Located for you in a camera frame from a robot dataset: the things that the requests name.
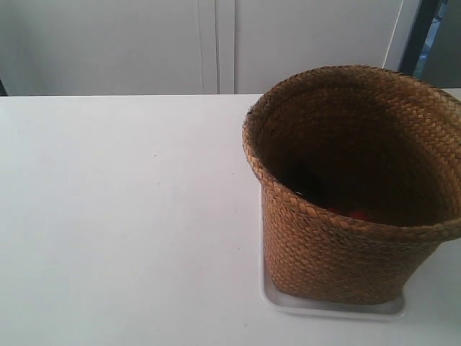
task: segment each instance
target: white tabletop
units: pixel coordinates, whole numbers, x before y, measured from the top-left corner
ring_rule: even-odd
[[[411,278],[396,321],[262,299],[241,149],[257,98],[0,98],[0,345],[459,346],[460,241]]]

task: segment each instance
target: woven basket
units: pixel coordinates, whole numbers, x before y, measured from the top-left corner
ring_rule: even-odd
[[[264,259],[283,293],[391,301],[461,236],[461,103],[411,77],[366,66],[295,75],[250,109],[243,148],[262,185]],[[295,193],[300,182],[323,191],[323,204]]]

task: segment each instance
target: white cabinet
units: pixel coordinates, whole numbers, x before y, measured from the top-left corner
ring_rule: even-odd
[[[265,92],[324,65],[397,68],[419,0],[0,0],[15,95]]]

